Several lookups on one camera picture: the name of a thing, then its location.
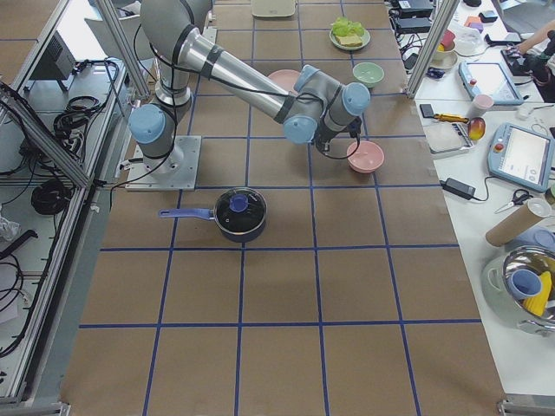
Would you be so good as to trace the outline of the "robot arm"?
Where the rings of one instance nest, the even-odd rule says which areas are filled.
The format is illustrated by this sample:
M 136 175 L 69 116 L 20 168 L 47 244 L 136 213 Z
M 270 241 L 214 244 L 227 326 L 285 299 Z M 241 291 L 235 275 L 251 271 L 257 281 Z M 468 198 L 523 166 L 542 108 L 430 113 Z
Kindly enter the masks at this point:
M 312 144 L 328 155 L 340 133 L 357 138 L 369 90 L 360 82 L 342 84 L 322 70 L 303 66 L 292 90 L 225 51 L 202 34 L 211 1 L 144 1 L 140 24 L 156 58 L 169 76 L 160 82 L 171 99 L 187 90 L 178 73 L 215 81 L 282 125 L 295 144 Z

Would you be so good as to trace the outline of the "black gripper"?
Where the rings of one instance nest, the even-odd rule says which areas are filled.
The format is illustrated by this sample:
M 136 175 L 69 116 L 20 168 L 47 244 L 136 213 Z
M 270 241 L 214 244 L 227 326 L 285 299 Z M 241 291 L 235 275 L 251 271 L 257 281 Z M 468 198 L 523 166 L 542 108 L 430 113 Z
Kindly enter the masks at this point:
M 356 116 L 347 125 L 338 125 L 332 119 L 322 118 L 318 122 L 317 130 L 315 131 L 313 144 L 320 153 L 326 153 L 330 150 L 331 141 L 340 133 L 348 133 L 351 138 L 360 141 L 362 120 Z

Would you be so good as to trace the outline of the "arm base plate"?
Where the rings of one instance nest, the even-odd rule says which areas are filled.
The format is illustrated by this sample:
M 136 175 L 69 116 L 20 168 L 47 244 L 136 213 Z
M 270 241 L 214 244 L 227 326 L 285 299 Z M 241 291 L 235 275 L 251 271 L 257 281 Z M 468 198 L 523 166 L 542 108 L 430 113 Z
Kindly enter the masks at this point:
M 170 157 L 161 167 L 154 160 L 144 159 L 138 145 L 130 165 L 125 188 L 134 192 L 193 191 L 196 186 L 202 137 L 178 135 Z

